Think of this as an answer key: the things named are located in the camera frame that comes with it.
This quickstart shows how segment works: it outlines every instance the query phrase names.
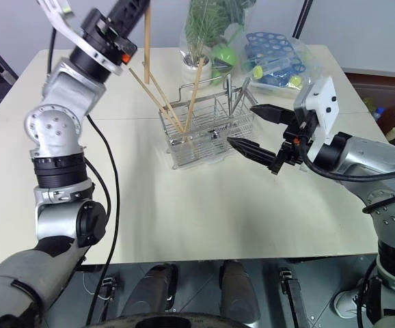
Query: wooden chopstick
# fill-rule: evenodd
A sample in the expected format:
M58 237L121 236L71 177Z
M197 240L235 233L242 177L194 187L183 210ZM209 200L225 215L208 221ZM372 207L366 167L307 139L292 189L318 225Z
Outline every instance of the wooden chopstick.
M184 130L184 132L187 132L189 130L189 127L190 127L191 117L193 115L193 109L194 109L195 101L196 101L196 94L198 93L198 88L199 88L200 75L202 74L203 67L204 67L204 58L201 57L199 59L199 67L197 68L197 73L196 73L196 78L195 78L195 85L193 87L193 93L191 94L191 100L190 100L190 105L189 105L189 112L187 114L187 121L185 123L185 130Z
M176 122L178 123L179 127L181 127L182 132L184 132L184 127L181 124L181 121L178 119L178 116L176 116L175 111L173 110L172 106L170 105L169 100L167 99L167 97L165 96L163 90L161 89L161 87L159 86L158 82L156 82L156 79L154 78L152 72L149 71L149 76L150 79L152 80L152 82L155 84L156 89L158 90L159 94L161 95L161 97L163 98L165 104L167 105L167 107L169 107L170 113L172 113L173 117L175 118Z
M140 80L140 78L135 74L135 72L133 71L132 68L128 68L129 72L131 72L131 74L135 77L135 79L137 80L137 82L143 87L144 91L146 91L146 93L149 95L149 97L154 101L154 103L158 106L159 110L165 115L165 117L170 121L170 123L172 123L172 125L175 127L175 129L179 132L182 133L182 129L181 127L179 127L179 125L170 117L170 115L166 112L166 110L164 109L164 107L162 106L162 104L155 98L155 96L152 94L152 92L150 92L150 90L148 89L148 87L146 87L143 83L142 80Z
M144 83L149 84L150 73L150 4L144 14Z

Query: white wall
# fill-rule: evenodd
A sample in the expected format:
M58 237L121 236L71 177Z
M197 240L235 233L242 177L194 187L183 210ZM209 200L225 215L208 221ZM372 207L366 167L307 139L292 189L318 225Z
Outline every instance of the white wall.
M314 0L301 39L347 72L395 76L395 0Z
M107 14L115 0L70 0L76 14L71 20L77 28L92 7ZM303 0L257 0L250 31L274 31L292 35ZM187 17L187 0L152 0L152 46L178 46L179 35ZM130 35L143 44L143 20ZM17 73L42 49L49 47L51 26L35 0L0 0L0 55ZM73 45L57 37L57 49Z

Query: black cable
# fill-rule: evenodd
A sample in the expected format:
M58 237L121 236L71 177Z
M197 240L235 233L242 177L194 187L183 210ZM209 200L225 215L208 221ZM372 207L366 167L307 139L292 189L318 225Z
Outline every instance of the black cable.
M377 202L375 204L369 205L369 206L365 207L362 211L363 211L363 213L370 214L374 210L376 210L380 207L387 206L387 205L390 205L393 203L395 203L395 196L391 197L391 198L387 198L386 200L382 200L381 202Z
M303 159L303 162L311 169L314 173L323 176L324 178L338 180L338 181L349 181L349 182L374 182L387 179L395 178L395 172L384 173L384 174L374 174L372 176L347 176L345 174L337 174L324 170L322 167L317 166L308 158L307 155L307 143L308 138L305 136L300 137L299 143L299 154Z
M298 21L296 23L295 30L293 31L292 38L299 39L301 36L302 29L304 28L305 21L307 20L308 12L312 7L313 0L304 0L301 12L299 13Z
M88 312L87 321L85 323L85 325L88 326L91 324L94 308L96 307L97 296L99 295L100 287L102 286L102 281L105 278L105 275L107 273L109 263L111 262L111 259L114 254L115 244L117 243L119 217L120 217L120 190L119 190L119 183L118 183L117 167L115 166L115 161L114 161L113 153L111 151L111 147L109 147L109 143L108 143L107 139L105 138L103 133L99 130L97 125L95 125L95 123L91 119L90 115L87 115L87 119L88 119L88 122L90 122L90 124L93 126L94 130L96 130L96 132L99 134L100 138L103 140L105 146L107 147L108 155L109 155L109 158L111 159L111 164L112 164L112 167L114 170L115 192L117 195L116 205L115 205L116 206L116 208L115 208L115 227L114 227L113 242L111 245L111 250L109 251L107 261L103 267L102 274L100 275L99 281L97 283L96 290L94 291L93 299L91 301L90 310Z
M55 39L56 39L56 29L52 28L52 35L50 37L49 44L49 56L47 57L47 74L50 74L52 71L52 57L53 57L53 48L55 48Z
M105 197L107 198L107 221L109 220L109 216L111 214L111 197L109 196L108 187L106 186L105 182L103 181L100 174L91 164L91 162L85 157L85 164L92 170L93 174L96 176L97 180L99 181L100 185L102 186L103 192L105 193Z
M363 282L359 288L359 292L357 294L357 326L358 328L363 328L363 320L362 320L362 306L363 306L363 297L366 293L366 289L368 287L369 277L372 274L375 266L377 265L377 259L374 259L368 270L366 270L363 276Z

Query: metal wire basket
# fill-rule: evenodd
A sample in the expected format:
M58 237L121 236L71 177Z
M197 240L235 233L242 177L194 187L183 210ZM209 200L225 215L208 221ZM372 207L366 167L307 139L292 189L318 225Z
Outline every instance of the metal wire basket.
M170 103L183 126L187 120L190 101L181 101L181 90L190 86L193 86L193 83L182 85L179 88L179 100ZM196 98L191 128L185 133L179 133L163 114L159 113L169 146L167 152L173 158L173 169L201 162L219 161L232 149L226 137L251 137L255 114L249 108L256 105L257 101L247 89L247 83L244 83L243 87L230 89L231 94L227 89L224 92Z

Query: robotic arm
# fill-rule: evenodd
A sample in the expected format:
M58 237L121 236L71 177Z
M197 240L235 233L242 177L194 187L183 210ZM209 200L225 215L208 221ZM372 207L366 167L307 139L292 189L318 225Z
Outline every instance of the robotic arm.
M37 327L66 287L90 246L105 234L108 217L92 199L78 139L82 121L105 92L111 72L120 74L137 47L127 39L149 0L120 0L108 17L93 9L83 36L66 24L71 9L62 0L39 0L54 28L76 44L43 87L41 103L27 114L25 130L38 186L35 248L0 264L0 327Z
M277 174L283 163L305 163L360 198L371 214L379 239L378 275L370 280L366 311L372 323L395 316L395 146L346 133L329 137L338 114L331 78L304 88L295 110L272 105L251 108L261 118L285 124L284 142L275 154L250 140L228 138L245 157Z
M105 234L108 217L92 199L78 139L82 121L105 92L104 82L120 74L137 47L127 37L149 0L120 0L108 17L93 9L83 36L66 23L65 0L39 0L54 28L76 44L49 75L42 102L26 117L25 130L37 147L31 158L38 181L35 248L0 264L0 327L36 327L84 259ZM359 197L379 237L379 274L372 280L368 314L375 323L395 314L395 147L344 133L329 133L338 114L331 79L305 88L295 111L258 105L262 118L287 125L275 154L246 139L229 142L247 158L277 174L283 163L302 164L332 178Z

